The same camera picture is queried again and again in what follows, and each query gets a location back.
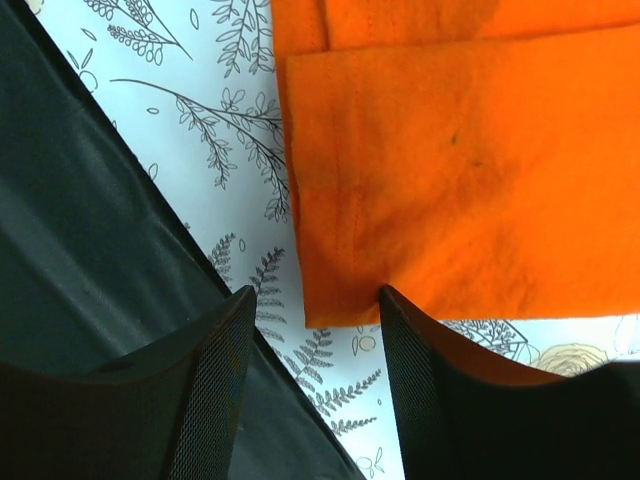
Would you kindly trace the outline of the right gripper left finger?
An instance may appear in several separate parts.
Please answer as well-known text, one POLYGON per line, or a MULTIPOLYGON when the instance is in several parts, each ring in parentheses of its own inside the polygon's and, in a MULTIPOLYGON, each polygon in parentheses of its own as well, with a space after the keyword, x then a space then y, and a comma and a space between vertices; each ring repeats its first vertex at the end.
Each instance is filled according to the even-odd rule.
POLYGON ((1 366, 5 479, 223 479, 253 342, 244 287, 201 319, 91 372, 1 366))

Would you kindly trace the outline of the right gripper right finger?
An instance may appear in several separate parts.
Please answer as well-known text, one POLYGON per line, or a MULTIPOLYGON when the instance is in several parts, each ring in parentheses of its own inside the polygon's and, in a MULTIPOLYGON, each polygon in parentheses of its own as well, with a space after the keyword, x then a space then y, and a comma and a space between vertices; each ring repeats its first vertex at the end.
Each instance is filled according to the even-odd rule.
POLYGON ((563 377, 500 356, 392 287, 379 312, 409 479, 635 479, 639 366, 563 377))

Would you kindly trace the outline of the orange t shirt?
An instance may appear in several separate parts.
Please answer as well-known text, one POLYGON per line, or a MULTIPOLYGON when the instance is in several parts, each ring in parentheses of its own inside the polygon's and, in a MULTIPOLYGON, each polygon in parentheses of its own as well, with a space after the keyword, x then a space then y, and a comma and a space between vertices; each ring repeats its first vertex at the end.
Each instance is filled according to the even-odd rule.
POLYGON ((276 1, 310 328, 639 310, 635 1, 276 1))

